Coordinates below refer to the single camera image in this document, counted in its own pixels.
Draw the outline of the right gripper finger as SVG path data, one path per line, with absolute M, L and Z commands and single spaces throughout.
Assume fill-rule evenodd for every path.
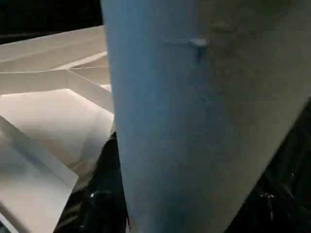
M 117 135 L 113 133 L 91 179 L 70 196 L 54 232 L 124 233 L 127 220 Z

